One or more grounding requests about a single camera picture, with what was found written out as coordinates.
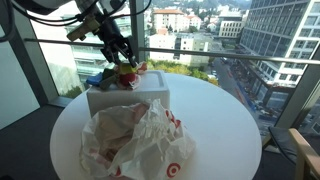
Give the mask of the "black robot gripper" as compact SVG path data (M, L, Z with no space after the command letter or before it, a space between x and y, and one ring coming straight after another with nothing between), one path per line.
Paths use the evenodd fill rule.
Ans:
M104 43L101 53L106 60L109 63L119 65L121 63L119 54L121 54L129 61L130 65L135 68L137 62L135 61L129 39L120 33L115 20L102 14L97 14L95 19L101 24L96 35Z

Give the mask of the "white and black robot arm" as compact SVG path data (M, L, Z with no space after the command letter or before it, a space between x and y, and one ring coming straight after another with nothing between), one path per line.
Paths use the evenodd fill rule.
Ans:
M80 13L74 16L80 24L67 34L70 41L83 41L91 32L104 43L101 53L109 63L119 65L119 54L124 56L132 67L137 66L130 41L124 37L115 22L115 13L123 8L121 0L15 0L26 10L48 15L64 4L74 1Z

